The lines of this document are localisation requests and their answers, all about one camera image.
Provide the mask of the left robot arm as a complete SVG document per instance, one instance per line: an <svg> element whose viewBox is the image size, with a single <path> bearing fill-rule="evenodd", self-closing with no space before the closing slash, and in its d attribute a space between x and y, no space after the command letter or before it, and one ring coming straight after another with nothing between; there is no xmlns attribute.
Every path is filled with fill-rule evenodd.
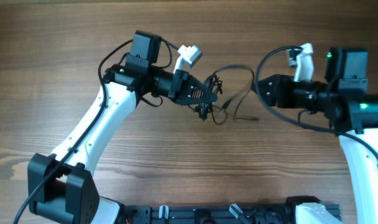
<svg viewBox="0 0 378 224"><path fill-rule="evenodd" d="M47 155L35 154L27 166L29 195L23 210L58 223L130 223L125 206L100 196L93 176L99 159L121 123L146 94L178 105L210 106L217 96L184 71L201 58L193 46L167 43L178 58L158 66L163 37L138 30L128 41L131 50L108 69L98 68L100 90L68 137Z"/></svg>

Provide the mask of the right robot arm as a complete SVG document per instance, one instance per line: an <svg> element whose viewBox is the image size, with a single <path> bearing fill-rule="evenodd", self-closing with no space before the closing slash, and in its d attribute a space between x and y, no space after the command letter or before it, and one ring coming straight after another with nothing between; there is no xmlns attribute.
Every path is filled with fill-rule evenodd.
<svg viewBox="0 0 378 224"><path fill-rule="evenodd" d="M291 56L295 75L261 80L264 64L282 51ZM258 65L252 89L281 120L338 137L351 174L357 220L378 223L378 94L367 92L368 52L329 48L324 83L311 79L312 53L309 44L271 51Z"/></svg>

